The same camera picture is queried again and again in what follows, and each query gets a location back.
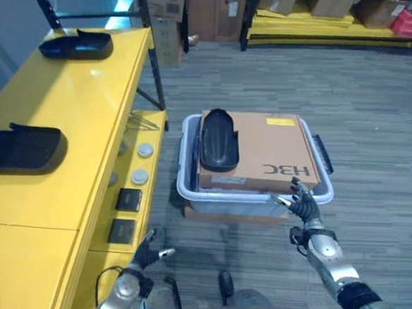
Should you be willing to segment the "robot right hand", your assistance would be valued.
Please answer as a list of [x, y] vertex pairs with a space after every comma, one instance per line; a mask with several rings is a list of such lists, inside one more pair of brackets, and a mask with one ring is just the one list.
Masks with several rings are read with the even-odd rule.
[[293, 192], [291, 200], [286, 199], [283, 195], [274, 195], [274, 200], [299, 217], [303, 223], [321, 223], [320, 209], [308, 187], [295, 176], [291, 179], [290, 187]]

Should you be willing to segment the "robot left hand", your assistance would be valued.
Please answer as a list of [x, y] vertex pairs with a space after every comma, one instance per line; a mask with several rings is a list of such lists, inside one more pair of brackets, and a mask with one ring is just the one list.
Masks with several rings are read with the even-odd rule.
[[145, 235], [130, 262], [133, 267], [139, 267], [141, 270], [144, 270], [158, 260], [170, 257], [176, 252], [175, 248], [165, 248], [164, 250], [151, 249], [150, 243], [154, 240], [155, 234], [156, 230], [153, 228]]

